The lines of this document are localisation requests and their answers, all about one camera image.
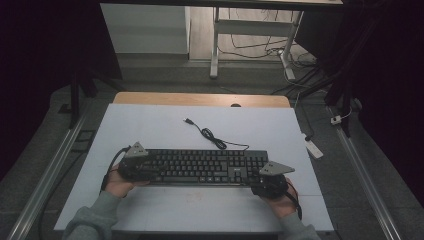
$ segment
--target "hand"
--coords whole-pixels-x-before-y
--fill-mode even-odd
[[[288,183],[290,183],[288,184],[289,189],[287,190],[287,192],[297,199],[298,195],[296,190],[294,190],[292,187],[293,185],[292,182],[290,181],[289,178],[286,178],[286,180]],[[268,203],[268,205],[271,207],[272,211],[274,212],[275,216],[277,216],[278,218],[283,218],[285,216],[288,216],[296,212],[296,206],[287,196],[282,196],[277,199],[268,199],[264,197],[261,197],[261,198],[266,203]]]
[[[109,179],[105,191],[110,192],[111,194],[117,197],[125,197],[128,192],[131,191],[135,186],[143,186],[149,184],[149,181],[128,182],[123,179],[116,170],[118,170],[118,164],[113,166],[112,170],[109,172]]]

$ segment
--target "metal rail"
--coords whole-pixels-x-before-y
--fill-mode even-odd
[[[353,169],[359,178],[362,188],[367,195],[368,201],[375,211],[377,220],[380,222],[381,229],[386,235],[386,238],[390,240],[402,239],[400,232],[387,209],[386,204],[378,193],[377,188],[374,185],[374,182],[368,173],[368,170],[366,169],[366,166],[364,165],[361,157],[359,156],[352,140],[345,135],[340,126],[337,127],[337,133],[340,137],[343,147],[349,156]]]
[[[51,159],[43,176],[38,182],[37,187],[26,203],[24,209],[21,212],[21,215],[13,226],[12,231],[10,232],[7,239],[25,239],[28,235],[29,230],[31,229],[39,211],[41,210],[41,207],[44,204],[44,201],[51,191],[53,183],[55,182],[56,177],[59,174],[69,151],[72,148],[72,144],[74,143],[82,125],[87,118],[87,113],[91,109],[92,101],[87,100],[86,102],[87,104],[83,104],[83,111],[80,119],[75,124],[74,128],[68,130],[66,133],[61,145]]]

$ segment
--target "keyboard cable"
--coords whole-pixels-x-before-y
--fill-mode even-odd
[[[197,126],[197,124],[195,124],[192,120],[190,120],[188,118],[184,119],[183,121],[190,124],[190,125],[196,126],[197,129],[199,129],[199,132],[202,134],[203,137],[205,137],[209,141],[213,142],[221,150],[227,149],[226,143],[231,144],[231,145],[246,147],[245,149],[243,149],[243,151],[245,151],[249,148],[249,145],[246,145],[246,144],[232,143],[232,142],[223,141],[219,138],[215,138],[215,136],[213,135],[211,130],[209,130],[208,128],[200,129],[199,126]]]

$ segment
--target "dark background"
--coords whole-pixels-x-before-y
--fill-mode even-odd
[[[0,179],[42,122],[51,94],[74,74],[119,78],[98,2],[0,1]]]
[[[418,1],[392,1],[350,74],[353,95],[363,105],[361,122],[423,205],[419,9]],[[43,120],[51,93],[69,85],[72,74],[94,69],[116,78],[120,73],[95,1],[1,1],[0,18],[3,178]],[[342,18],[335,48],[349,41],[361,21]]]

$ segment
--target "gray carpet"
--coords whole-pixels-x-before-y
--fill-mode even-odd
[[[121,66],[124,80],[119,83],[129,91],[193,92],[193,93],[238,93],[270,94],[287,85],[278,64],[234,65],[221,64],[219,78],[209,79],[209,68],[204,63],[191,65],[171,64],[146,66]],[[301,76],[305,70],[296,69]],[[107,105],[113,101],[116,91],[96,81],[99,94],[92,101],[93,111],[82,127],[82,131],[98,129]],[[343,149],[335,128],[329,123],[330,114],[323,103],[323,93],[316,93],[296,105],[296,113],[303,132],[314,134],[312,140],[324,153],[320,160],[311,160],[328,207],[330,218],[341,239],[386,239],[368,199],[362,190],[356,173]],[[69,88],[56,91],[51,97],[50,110],[32,141],[21,154],[15,166],[0,183],[0,239],[6,239],[27,199],[35,188],[45,167],[58,148],[69,125],[69,115],[58,113],[63,104],[69,104]],[[424,238],[424,211],[411,194],[390,161],[370,139],[357,120],[357,109],[351,115],[352,140],[365,159],[365,164],[378,190],[387,204],[392,217],[405,239]],[[76,143],[62,169],[64,170],[85,148],[85,143]],[[73,182],[85,159],[85,154],[76,162],[58,187],[44,213],[43,239],[59,239],[60,232],[53,226],[72,189]],[[38,239],[36,221],[28,239]],[[138,239],[138,235],[115,233],[115,239]],[[144,235],[141,239],[181,239],[182,236]],[[335,234],[321,234],[323,239],[339,239]]]

